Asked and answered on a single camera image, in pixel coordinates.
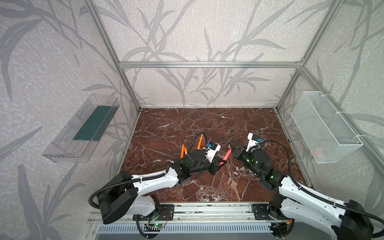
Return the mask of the orange highlighter marker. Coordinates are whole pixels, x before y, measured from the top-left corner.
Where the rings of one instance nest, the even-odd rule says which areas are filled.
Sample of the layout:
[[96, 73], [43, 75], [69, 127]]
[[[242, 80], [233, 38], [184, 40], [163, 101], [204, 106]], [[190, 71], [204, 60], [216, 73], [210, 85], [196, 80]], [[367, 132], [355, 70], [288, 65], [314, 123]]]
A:
[[204, 135], [200, 135], [199, 143], [197, 149], [200, 150], [202, 148], [202, 143], [203, 143]]

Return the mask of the pink marker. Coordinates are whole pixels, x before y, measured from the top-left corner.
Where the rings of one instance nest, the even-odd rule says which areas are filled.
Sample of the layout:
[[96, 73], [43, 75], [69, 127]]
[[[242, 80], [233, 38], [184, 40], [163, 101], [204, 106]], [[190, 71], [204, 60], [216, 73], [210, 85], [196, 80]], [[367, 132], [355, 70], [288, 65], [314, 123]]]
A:
[[223, 157], [223, 159], [220, 161], [219, 166], [227, 163], [227, 160], [228, 160], [229, 156], [231, 155], [231, 153], [232, 153], [232, 149], [229, 149], [227, 151], [227, 153], [225, 154], [225, 156]]

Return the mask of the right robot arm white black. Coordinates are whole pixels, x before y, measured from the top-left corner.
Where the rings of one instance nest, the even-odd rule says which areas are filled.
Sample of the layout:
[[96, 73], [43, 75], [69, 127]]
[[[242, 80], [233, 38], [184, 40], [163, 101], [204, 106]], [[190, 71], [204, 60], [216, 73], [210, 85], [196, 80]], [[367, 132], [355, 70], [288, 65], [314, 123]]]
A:
[[367, 213], [362, 205], [350, 200], [345, 203], [298, 183], [290, 175], [274, 169], [268, 153], [255, 145], [250, 149], [231, 141], [232, 155], [240, 160], [261, 185], [276, 193], [269, 204], [270, 215], [306, 223], [337, 240], [371, 240], [384, 235], [374, 232], [372, 220], [383, 219]]

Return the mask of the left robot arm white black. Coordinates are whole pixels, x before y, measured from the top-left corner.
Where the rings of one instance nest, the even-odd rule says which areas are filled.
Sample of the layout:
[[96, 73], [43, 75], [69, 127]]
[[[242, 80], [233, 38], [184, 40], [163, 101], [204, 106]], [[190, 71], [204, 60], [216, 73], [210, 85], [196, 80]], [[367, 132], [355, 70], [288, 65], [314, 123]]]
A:
[[209, 172], [214, 176], [227, 158], [217, 157], [214, 150], [193, 150], [167, 165], [165, 170], [145, 175], [123, 171], [101, 189], [91, 194], [88, 203], [100, 210], [105, 225], [116, 222], [125, 214], [150, 217], [160, 212], [161, 205], [152, 192], [181, 186], [195, 174]]

